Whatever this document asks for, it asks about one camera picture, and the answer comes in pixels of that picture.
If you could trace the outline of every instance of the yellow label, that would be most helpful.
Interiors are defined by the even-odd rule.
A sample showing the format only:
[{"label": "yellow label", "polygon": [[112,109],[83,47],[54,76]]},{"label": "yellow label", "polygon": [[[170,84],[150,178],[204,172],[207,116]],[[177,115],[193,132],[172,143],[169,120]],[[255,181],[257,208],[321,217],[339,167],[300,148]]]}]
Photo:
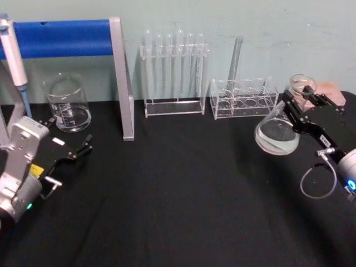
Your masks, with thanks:
[{"label": "yellow label", "polygon": [[35,164],[31,164],[31,168],[29,170],[29,173],[34,175],[34,176],[39,176],[43,173],[44,168],[41,168]]}]

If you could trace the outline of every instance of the black table surface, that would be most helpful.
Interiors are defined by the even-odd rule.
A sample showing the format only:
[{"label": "black table surface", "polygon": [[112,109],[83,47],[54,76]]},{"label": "black table surface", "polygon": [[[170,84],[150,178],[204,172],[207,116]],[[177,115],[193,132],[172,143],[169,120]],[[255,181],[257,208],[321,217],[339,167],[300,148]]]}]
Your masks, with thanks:
[{"label": "black table surface", "polygon": [[[356,96],[344,95],[356,130]],[[47,105],[32,110],[49,116]],[[3,266],[356,266],[356,204],[340,185],[320,201],[299,190],[318,161],[311,137],[272,156],[254,140],[261,117],[215,121],[207,106],[144,118],[136,102],[135,141],[123,142],[117,102],[90,110],[80,133],[52,128],[73,146],[93,134],[93,152],[58,169],[64,186],[0,240]],[[312,192],[331,184],[313,181]]]}]

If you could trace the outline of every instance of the glass beaker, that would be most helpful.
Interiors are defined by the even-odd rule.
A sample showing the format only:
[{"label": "glass beaker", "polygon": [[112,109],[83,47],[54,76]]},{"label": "glass beaker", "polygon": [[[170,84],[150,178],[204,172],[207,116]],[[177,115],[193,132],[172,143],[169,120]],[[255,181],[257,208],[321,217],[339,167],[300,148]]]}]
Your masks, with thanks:
[{"label": "glass beaker", "polygon": [[[301,74],[292,76],[289,84],[286,90],[292,93],[294,100],[303,111],[307,102],[304,97],[313,94],[317,84],[312,78]],[[310,86],[311,90],[303,92],[305,86]],[[257,144],[264,151],[278,156],[292,153],[299,144],[299,134],[293,131],[293,124],[284,113],[284,107],[284,101],[280,101],[255,129]]]},{"label": "glass beaker", "polygon": [[61,131],[78,132],[90,124],[91,114],[79,75],[58,73],[42,85]]}]

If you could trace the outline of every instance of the blue indicator light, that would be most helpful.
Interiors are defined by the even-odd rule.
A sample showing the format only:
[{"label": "blue indicator light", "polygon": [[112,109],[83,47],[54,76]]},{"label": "blue indicator light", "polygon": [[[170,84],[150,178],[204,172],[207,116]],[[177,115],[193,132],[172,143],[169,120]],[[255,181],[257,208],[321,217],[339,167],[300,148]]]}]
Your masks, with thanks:
[{"label": "blue indicator light", "polygon": [[347,184],[349,185],[351,190],[355,190],[356,189],[356,184],[353,180],[348,180]]}]

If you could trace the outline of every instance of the blue metal frame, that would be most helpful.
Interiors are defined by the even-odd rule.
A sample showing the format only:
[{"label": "blue metal frame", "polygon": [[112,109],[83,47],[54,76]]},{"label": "blue metal frame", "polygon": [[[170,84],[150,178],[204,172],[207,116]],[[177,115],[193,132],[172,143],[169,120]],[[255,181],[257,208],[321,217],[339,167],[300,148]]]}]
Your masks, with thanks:
[{"label": "blue metal frame", "polygon": [[112,55],[108,19],[18,22],[14,28],[22,58]]}]

